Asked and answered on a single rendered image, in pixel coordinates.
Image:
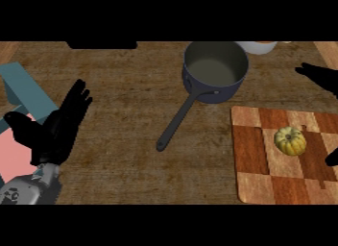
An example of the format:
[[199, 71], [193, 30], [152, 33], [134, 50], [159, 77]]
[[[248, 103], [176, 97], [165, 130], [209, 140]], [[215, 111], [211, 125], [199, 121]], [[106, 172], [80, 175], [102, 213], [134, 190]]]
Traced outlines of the yellow-green squash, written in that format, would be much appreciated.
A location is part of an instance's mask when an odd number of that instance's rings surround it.
[[277, 130], [274, 144], [288, 156], [299, 156], [305, 153], [307, 140], [302, 132], [293, 127], [283, 127]]

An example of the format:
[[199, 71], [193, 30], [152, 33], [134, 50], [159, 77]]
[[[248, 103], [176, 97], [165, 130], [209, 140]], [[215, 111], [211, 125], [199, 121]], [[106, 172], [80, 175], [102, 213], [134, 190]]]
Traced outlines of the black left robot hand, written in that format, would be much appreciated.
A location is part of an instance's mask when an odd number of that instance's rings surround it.
[[52, 111], [43, 124], [16, 111], [5, 114], [3, 119], [12, 128], [15, 141], [31, 150], [31, 165], [61, 165], [67, 161], [92, 101], [86, 82], [78, 79], [59, 109]]

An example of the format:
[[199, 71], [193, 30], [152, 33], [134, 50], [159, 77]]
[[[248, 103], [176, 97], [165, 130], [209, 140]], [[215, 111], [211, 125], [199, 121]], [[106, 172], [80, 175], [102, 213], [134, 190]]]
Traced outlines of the white cup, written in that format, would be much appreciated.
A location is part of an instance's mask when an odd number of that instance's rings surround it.
[[252, 55], [268, 54], [277, 45], [274, 41], [271, 42], [237, 41], [237, 44], [240, 45], [243, 50], [248, 52], [248, 54], [252, 54]]

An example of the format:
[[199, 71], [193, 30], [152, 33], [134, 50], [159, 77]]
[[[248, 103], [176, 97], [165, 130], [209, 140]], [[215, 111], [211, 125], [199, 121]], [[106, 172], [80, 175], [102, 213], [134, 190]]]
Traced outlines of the dark blue long-handled pot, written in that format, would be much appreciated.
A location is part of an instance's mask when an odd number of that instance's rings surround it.
[[156, 141], [162, 152], [195, 101], [207, 104], [226, 102], [243, 82], [249, 61], [235, 41], [193, 41], [183, 53], [181, 79], [187, 99]]

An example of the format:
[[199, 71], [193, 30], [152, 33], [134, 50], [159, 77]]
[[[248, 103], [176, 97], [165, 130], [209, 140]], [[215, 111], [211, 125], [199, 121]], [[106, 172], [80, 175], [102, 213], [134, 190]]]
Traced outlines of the checkered wooden cutting board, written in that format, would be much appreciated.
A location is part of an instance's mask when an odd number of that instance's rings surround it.
[[[338, 166], [324, 163], [338, 147], [338, 114], [235, 106], [230, 116], [240, 201], [338, 205]], [[286, 126], [307, 139], [305, 153], [295, 157], [274, 144]]]

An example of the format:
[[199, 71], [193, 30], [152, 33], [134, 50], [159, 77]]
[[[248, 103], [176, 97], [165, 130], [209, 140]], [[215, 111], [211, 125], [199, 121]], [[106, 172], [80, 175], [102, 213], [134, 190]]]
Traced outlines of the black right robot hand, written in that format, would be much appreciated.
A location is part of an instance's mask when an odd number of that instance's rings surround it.
[[[338, 99], [338, 70], [311, 65], [305, 62], [295, 68], [295, 72], [304, 75]], [[338, 147], [324, 158], [327, 166], [338, 166]]]

